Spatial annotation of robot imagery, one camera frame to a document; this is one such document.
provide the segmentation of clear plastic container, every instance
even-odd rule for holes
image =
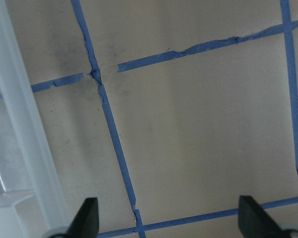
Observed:
[[[47,236],[69,222],[9,14],[0,0],[0,238]]]

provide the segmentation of floor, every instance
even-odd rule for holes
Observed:
[[[298,195],[283,34],[117,72],[131,60],[282,24],[279,0],[80,2],[144,225],[235,209],[241,194],[259,203]],[[6,3],[32,85],[83,75],[34,94],[70,216],[97,196],[102,237],[135,227],[71,2]],[[298,20],[298,0],[290,9]],[[293,36],[298,81],[298,27]],[[297,204],[267,211],[298,227]],[[201,235],[241,237],[237,216],[146,231]]]

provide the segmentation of blue painter's tape strip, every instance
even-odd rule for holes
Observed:
[[[295,29],[297,27],[298,27],[298,21],[294,21],[293,28]],[[164,62],[164,61],[168,61],[168,60],[174,60],[177,58],[181,58],[181,57],[185,57],[185,56],[189,56],[189,55],[193,55],[193,54],[197,54],[197,53],[201,53],[201,52],[205,52],[205,51],[214,50],[214,49],[218,49],[221,47],[230,46],[230,45],[234,45],[237,43],[242,43],[245,41],[256,40],[256,39],[259,39],[262,37],[280,34],[282,32],[283,32],[283,25],[276,25],[276,26],[269,27],[263,31],[258,32],[258,33],[251,34],[251,35],[244,36],[244,37],[232,37],[232,38],[228,38],[225,40],[209,41],[206,43],[201,43],[201,44],[192,46],[192,47],[190,47],[184,51],[181,51],[181,52],[169,51],[169,52],[165,52],[165,53],[162,53],[159,55],[149,56],[149,57],[145,57],[142,59],[136,59],[136,60],[132,60],[132,61],[125,62],[125,63],[120,63],[120,64],[118,64],[118,72],[124,72],[124,71],[131,70],[134,68],[144,67],[144,66],[147,66],[150,64],[160,63],[160,62]]]
[[[116,128],[116,124],[114,121],[114,117],[110,108],[110,104],[108,101],[108,97],[106,94],[106,90],[104,85],[102,84],[101,81],[101,75],[100,75],[100,69],[98,67],[97,61],[96,61],[96,57],[94,54],[94,48],[93,48],[93,44],[91,42],[90,36],[89,36],[89,32],[88,32],[88,28],[86,25],[86,21],[84,18],[84,14],[83,11],[81,9],[80,6],[80,2],[79,0],[71,0],[72,2],[72,6],[75,12],[75,16],[77,19],[77,22],[79,23],[81,30],[83,32],[84,35],[84,39],[85,39],[85,47],[88,53],[88,57],[89,57],[89,61],[92,67],[92,71],[90,73],[91,77],[93,79],[95,79],[95,81],[98,83],[98,94],[101,98],[102,101],[102,105],[103,105],[103,111],[106,117],[106,121],[107,121],[107,125],[109,128],[109,132],[110,132],[110,136],[114,145],[114,149],[116,152],[116,156],[118,159],[118,164],[121,170],[121,174],[124,180],[124,184],[126,187],[126,191],[127,191],[127,195],[129,198],[129,202],[130,202],[130,206],[132,208],[132,211],[136,217],[136,232],[138,232],[139,237],[140,238],[146,238],[146,234],[143,228],[143,223],[142,223],[142,219],[140,216],[140,212],[138,209],[136,209],[136,196],[135,196],[135,192],[134,192],[134,188],[133,185],[131,183],[131,179],[129,176],[129,171],[127,168],[127,164],[126,164],[126,160],[125,160],[125,156],[123,153],[123,149],[121,147],[121,143],[120,143],[120,139],[118,136],[118,132],[117,132],[117,128]]]
[[[83,74],[78,73],[78,74],[46,81],[43,83],[33,84],[33,85],[31,85],[31,88],[32,88],[33,93],[36,93],[36,92],[50,89],[52,86],[60,87],[60,86],[76,83],[76,82],[80,81],[82,78],[83,78]]]
[[[294,144],[295,144],[295,159],[296,169],[298,174],[298,88],[297,88],[297,75],[296,75],[296,61],[294,40],[292,31],[291,14],[288,0],[280,0],[282,8],[282,19],[285,36],[286,57],[287,57],[287,70],[290,103],[293,122]]]
[[[137,232],[136,227],[121,229],[121,230],[116,230],[116,231],[111,231],[111,232],[99,233],[97,235],[97,238],[117,237],[117,236],[128,235],[128,234],[131,234],[131,233],[134,233],[134,232]]]
[[[296,203],[298,203],[298,198],[293,197],[293,198],[264,203],[261,206],[264,209],[270,209],[270,208],[277,208],[277,207],[281,207],[281,206],[292,205],[292,204],[296,204]],[[233,216],[233,215],[237,215],[237,214],[238,214],[238,209],[213,212],[213,213],[199,215],[199,216],[193,216],[193,217],[176,219],[176,220],[172,220],[172,221],[144,225],[144,230],[150,231],[150,230],[155,230],[155,229],[160,229],[160,228],[179,226],[179,225],[193,223],[193,222],[201,222],[201,221],[205,221],[205,220]],[[109,238],[109,237],[127,235],[127,234],[131,234],[131,233],[135,232],[134,230],[135,230],[135,228],[127,228],[127,229],[122,229],[122,230],[117,230],[117,231],[104,232],[104,233],[100,233],[97,236],[97,238]]]

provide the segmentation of white plastic edge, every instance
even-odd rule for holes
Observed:
[[[0,0],[0,89],[47,226],[68,226],[64,195],[4,0]]]

